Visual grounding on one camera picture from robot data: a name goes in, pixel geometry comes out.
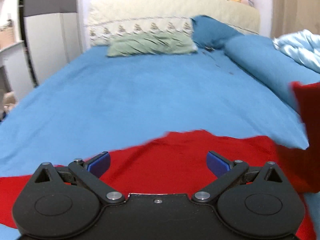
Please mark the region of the white desk shelf unit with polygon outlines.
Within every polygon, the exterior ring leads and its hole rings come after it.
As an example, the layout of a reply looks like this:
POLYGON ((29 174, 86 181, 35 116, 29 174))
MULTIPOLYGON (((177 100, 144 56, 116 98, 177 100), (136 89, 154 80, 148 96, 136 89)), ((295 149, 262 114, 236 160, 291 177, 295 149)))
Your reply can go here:
POLYGON ((16 101, 20 101, 33 88, 24 42, 18 41, 1 49, 1 114, 4 113, 4 94, 13 92, 16 101))

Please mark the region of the dark blue pillow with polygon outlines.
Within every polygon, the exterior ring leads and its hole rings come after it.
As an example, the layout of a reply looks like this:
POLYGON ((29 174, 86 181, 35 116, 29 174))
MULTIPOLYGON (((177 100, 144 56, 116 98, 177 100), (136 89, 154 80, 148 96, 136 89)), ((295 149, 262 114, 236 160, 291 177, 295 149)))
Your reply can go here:
POLYGON ((193 25, 192 39, 202 49, 222 49, 228 40, 243 35, 236 29, 209 16, 195 16, 191 22, 193 25))

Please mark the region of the green pillow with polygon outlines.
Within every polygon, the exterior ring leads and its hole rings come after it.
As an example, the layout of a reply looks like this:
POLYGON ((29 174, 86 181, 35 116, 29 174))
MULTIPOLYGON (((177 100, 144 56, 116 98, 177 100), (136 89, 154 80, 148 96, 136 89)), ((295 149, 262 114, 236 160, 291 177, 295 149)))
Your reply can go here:
POLYGON ((114 39, 107 49, 108 57, 144 54, 191 54, 197 52, 197 45, 183 33, 141 33, 114 39))

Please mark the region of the blue bed sheet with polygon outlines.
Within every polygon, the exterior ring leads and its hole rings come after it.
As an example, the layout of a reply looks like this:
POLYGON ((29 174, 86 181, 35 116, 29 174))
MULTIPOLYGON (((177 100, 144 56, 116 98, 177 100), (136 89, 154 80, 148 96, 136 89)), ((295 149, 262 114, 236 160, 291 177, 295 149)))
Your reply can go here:
POLYGON ((33 173, 159 137, 205 129, 307 146, 297 113, 224 50, 107 57, 93 47, 35 88, 1 123, 1 176, 33 173))

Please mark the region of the woven basket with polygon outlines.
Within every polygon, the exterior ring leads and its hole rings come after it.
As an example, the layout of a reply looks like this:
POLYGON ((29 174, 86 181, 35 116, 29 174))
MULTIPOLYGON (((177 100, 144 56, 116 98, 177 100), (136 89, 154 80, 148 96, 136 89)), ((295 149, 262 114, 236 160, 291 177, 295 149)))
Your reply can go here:
POLYGON ((0 29, 0 48, 7 48, 15 43, 14 24, 11 19, 1 26, 0 29))

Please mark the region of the cream quilted headboard cover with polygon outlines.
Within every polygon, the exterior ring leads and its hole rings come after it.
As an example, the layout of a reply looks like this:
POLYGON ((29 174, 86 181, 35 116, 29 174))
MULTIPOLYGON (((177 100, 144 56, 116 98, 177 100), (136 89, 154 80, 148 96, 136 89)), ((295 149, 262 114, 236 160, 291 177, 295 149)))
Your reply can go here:
POLYGON ((258 34, 259 11, 227 0, 109 0, 94 3, 84 20, 93 46, 137 33, 193 33, 191 19, 209 16, 243 34, 258 34))

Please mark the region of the wooden door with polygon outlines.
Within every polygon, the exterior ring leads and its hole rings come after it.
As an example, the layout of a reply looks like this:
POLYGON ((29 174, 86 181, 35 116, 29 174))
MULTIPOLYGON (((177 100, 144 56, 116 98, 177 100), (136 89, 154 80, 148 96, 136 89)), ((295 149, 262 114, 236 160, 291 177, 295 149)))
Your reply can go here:
POLYGON ((319 0, 273 0, 271 37, 308 29, 319 34, 319 0))

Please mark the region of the white grey wardrobe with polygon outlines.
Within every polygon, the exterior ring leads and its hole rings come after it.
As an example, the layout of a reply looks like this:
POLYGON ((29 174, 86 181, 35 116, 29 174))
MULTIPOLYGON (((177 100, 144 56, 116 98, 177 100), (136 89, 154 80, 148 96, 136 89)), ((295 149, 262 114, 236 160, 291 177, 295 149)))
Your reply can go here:
POLYGON ((23 26, 37 85, 83 52, 78 0, 23 0, 23 26))

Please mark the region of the light blue satin blanket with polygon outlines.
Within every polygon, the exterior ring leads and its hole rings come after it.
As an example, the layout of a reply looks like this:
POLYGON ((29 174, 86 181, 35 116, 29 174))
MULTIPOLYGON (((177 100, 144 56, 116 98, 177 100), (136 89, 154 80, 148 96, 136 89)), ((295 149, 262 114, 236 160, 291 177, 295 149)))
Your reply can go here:
POLYGON ((319 34, 304 29, 273 39, 274 48, 298 64, 319 73, 319 34))

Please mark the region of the blue rolled duvet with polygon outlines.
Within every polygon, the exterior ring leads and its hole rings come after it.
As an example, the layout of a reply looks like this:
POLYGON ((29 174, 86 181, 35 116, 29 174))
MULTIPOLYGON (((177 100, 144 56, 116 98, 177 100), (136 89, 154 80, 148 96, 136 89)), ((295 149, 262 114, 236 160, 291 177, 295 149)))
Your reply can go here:
POLYGON ((225 54, 246 72, 261 81, 295 111, 298 105, 291 85, 319 81, 319 74, 277 51, 272 40, 259 35, 238 35, 224 45, 225 54))

